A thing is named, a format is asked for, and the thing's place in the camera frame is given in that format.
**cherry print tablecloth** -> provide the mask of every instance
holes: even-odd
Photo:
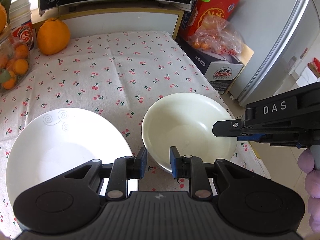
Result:
[[[66,49],[52,56],[36,50],[31,62],[33,69],[25,80],[0,97],[0,230],[11,237],[20,229],[6,192],[6,163],[16,137],[39,115],[62,107],[93,111],[122,132],[135,155],[143,146],[144,114],[166,95],[199,93],[229,111],[165,32],[112,33],[74,39]],[[238,142],[232,161],[270,177],[248,143]],[[184,179],[174,180],[149,157],[139,189],[188,190],[188,183]]]

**stack of paper cups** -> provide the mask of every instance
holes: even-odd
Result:
[[[33,49],[31,11],[29,0],[17,0],[11,3],[9,10],[10,26],[14,37],[19,37]]]

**purple cloth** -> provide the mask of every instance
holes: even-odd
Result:
[[[299,156],[298,166],[307,173],[305,188],[310,195],[308,200],[308,212],[311,215],[309,225],[314,232],[320,232],[320,171],[313,170],[315,160],[309,149]]]

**white refrigerator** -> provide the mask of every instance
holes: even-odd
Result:
[[[230,90],[242,106],[273,96],[319,33],[311,0],[241,0],[228,20],[254,51]]]

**orange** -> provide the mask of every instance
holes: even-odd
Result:
[[[24,44],[21,44],[15,49],[14,56],[15,58],[27,58],[28,52],[28,47]]]
[[[6,54],[0,55],[0,68],[5,68],[8,63],[8,56]]]
[[[2,83],[3,88],[8,89],[8,90],[14,87],[16,80],[17,80],[17,77],[13,71],[9,70],[9,73],[10,73],[11,78],[8,81]]]
[[[68,26],[56,18],[49,18],[40,27],[37,35],[38,47],[45,55],[63,50],[69,43]]]
[[[0,33],[3,31],[7,23],[7,12],[2,4],[0,4]]]
[[[13,64],[13,71],[18,75],[24,75],[28,68],[28,62],[25,59],[17,59]]]
[[[16,62],[15,59],[10,59],[7,63],[7,70],[12,70],[13,71],[13,64]]]

